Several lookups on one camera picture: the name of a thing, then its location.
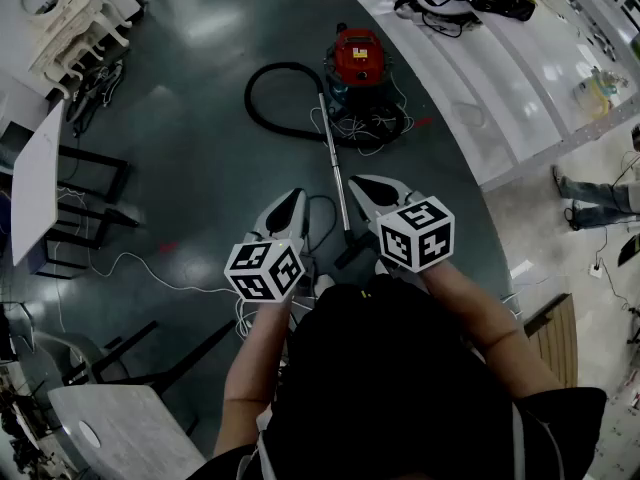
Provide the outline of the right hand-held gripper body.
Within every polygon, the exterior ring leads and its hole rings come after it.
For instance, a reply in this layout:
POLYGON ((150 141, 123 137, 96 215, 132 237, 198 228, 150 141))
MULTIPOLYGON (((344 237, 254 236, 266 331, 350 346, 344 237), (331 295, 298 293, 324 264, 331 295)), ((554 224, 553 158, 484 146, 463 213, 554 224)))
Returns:
POLYGON ((367 189, 380 253, 418 273, 453 254, 455 217, 435 196, 419 191, 367 189))

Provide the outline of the white table with black legs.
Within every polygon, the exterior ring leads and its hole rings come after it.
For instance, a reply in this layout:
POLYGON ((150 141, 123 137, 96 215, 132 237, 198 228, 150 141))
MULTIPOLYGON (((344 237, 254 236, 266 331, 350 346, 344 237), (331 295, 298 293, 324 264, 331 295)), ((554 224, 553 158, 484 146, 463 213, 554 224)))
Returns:
POLYGON ((106 208, 98 213, 82 207, 58 202, 58 190, 67 188, 97 197, 111 204, 116 201, 128 175, 130 164, 124 160, 88 152, 60 144, 65 104, 60 101, 46 116, 18 155, 13 168, 11 193, 11 252, 15 266, 26 261, 29 271, 37 276, 65 280, 65 275, 43 272, 47 264, 67 269, 84 270, 84 265, 53 259, 49 256, 51 242, 64 242, 91 250, 102 247, 113 224, 137 228, 139 223, 124 213, 106 208), (115 170, 107 193, 69 184, 58 179, 59 158, 67 157, 115 170), (59 227, 63 222, 58 212, 75 214, 99 222, 93 238, 81 237, 59 227))

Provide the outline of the white perforated steel beam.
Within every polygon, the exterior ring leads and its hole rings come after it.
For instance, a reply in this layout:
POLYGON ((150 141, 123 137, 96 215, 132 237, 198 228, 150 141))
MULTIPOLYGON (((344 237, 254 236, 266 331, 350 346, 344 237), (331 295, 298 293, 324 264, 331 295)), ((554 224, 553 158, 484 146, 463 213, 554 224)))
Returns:
POLYGON ((628 121, 640 120, 640 91, 633 94, 607 115, 578 129, 559 142, 536 153, 523 162, 517 162, 509 171, 480 185, 483 192, 492 191, 516 179, 533 174, 542 166, 556 160, 591 141, 598 140, 628 121))

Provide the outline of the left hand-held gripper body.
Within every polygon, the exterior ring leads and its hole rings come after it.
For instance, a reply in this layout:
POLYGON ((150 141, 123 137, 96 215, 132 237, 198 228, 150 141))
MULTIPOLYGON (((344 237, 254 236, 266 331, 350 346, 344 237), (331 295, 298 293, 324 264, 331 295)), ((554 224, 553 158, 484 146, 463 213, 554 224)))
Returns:
POLYGON ((224 275, 245 302, 283 302, 305 274, 303 244, 301 236, 274 238, 251 231, 233 246, 224 275))

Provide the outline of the person's left forearm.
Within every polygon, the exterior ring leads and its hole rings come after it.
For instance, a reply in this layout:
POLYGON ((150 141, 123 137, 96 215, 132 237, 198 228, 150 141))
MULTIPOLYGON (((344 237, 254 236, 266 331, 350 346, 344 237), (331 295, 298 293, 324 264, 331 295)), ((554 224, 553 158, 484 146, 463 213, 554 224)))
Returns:
POLYGON ((256 418, 268 408, 275 393, 291 306, 289 299, 259 306, 226 376, 215 456, 257 441, 256 418))

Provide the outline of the grey plastic chair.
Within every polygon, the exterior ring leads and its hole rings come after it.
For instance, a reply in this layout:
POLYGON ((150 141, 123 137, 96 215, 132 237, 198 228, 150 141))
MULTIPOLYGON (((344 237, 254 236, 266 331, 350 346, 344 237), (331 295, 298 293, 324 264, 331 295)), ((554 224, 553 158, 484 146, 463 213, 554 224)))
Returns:
POLYGON ((40 349, 53 361, 64 385, 70 385, 103 358, 99 347, 88 337, 71 332, 31 332, 34 350, 40 349))

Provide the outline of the red vacuum cleaner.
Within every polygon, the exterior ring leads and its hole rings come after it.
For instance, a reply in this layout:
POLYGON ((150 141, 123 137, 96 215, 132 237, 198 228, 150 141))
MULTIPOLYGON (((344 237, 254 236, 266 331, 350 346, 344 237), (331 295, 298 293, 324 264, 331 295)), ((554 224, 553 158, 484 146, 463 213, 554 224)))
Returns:
POLYGON ((392 60, 373 31, 338 23, 323 65, 333 118, 363 115, 392 102, 392 60))

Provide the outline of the metal vacuum wand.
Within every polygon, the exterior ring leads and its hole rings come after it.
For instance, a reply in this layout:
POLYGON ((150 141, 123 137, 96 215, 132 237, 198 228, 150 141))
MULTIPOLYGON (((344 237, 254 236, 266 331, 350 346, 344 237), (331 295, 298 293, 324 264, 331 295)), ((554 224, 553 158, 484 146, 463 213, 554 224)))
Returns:
POLYGON ((372 244, 372 239, 368 235, 363 235, 359 239, 355 238, 353 230, 351 229, 351 222, 349 219, 349 213, 347 209, 347 203, 344 193, 344 187, 342 182, 341 170, 339 165, 339 159, 336 152, 334 138, 329 123, 326 100, 322 92, 318 94, 319 107, 322 116, 322 122, 324 127, 324 133, 326 136, 326 144, 329 150, 331 168, 334 176, 336 191, 338 195, 338 203, 340 209, 340 215, 342 220, 343 235, 345 240, 345 250, 335 260, 334 265, 337 269, 344 269, 349 263, 354 261, 362 251, 372 244))

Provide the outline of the clear plastic bag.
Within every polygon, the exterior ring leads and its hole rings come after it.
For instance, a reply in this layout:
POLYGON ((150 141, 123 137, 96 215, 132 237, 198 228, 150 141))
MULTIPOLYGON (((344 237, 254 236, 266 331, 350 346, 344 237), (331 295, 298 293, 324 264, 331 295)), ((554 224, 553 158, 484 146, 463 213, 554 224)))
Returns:
POLYGON ((629 80, 616 72, 591 69, 588 77, 572 89, 572 95, 580 109, 592 119, 600 119, 614 107, 612 98, 629 86, 629 80))

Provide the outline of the person's black clothing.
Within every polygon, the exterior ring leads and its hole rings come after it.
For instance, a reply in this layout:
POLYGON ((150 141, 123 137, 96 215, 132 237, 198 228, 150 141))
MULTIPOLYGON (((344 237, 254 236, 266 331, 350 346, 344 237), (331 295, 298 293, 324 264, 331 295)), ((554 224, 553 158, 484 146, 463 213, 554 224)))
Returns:
POLYGON ((421 277, 377 275, 288 326, 257 441, 188 480, 584 480, 606 399, 512 397, 421 277))

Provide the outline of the person's right forearm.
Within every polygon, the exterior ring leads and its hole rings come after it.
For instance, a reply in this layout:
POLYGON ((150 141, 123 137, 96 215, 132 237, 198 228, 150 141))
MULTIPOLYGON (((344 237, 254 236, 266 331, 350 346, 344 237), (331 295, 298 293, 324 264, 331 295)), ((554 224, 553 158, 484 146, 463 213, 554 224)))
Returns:
POLYGON ((516 399, 559 390, 561 383, 536 355, 521 325, 498 299, 442 261, 420 272, 429 293, 452 312, 486 365, 516 399))

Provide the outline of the wooden slatted board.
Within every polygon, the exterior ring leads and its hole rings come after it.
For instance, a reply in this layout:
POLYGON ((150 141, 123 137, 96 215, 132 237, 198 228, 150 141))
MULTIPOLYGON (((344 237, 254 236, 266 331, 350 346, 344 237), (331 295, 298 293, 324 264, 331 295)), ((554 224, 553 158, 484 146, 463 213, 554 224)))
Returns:
POLYGON ((531 317, 525 333, 565 388, 578 386, 578 340, 573 296, 563 293, 531 317))

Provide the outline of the white ornate dressing table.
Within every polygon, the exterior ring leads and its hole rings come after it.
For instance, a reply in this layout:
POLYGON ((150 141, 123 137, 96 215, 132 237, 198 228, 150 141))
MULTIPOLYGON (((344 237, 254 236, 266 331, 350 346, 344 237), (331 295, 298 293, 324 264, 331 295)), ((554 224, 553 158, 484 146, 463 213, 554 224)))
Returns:
POLYGON ((20 4, 36 33, 28 71, 65 99, 70 97, 69 90, 53 76, 62 72, 82 79, 83 74, 74 69, 81 53, 89 52, 97 60, 103 59, 98 53, 102 47, 92 37, 95 27, 124 48, 130 44, 118 29, 129 29, 132 22, 124 18, 111 0, 20 0, 20 4))

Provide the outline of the pile of black equipment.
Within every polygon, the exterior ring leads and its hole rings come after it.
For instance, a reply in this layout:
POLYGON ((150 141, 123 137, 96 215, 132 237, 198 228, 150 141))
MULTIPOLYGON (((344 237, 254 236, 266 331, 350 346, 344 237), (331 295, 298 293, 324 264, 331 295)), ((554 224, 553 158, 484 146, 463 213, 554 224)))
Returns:
POLYGON ((66 112, 66 122, 72 135, 79 139, 88 129, 96 111, 110 105, 116 88, 125 74, 124 61, 93 68, 72 95, 66 112))

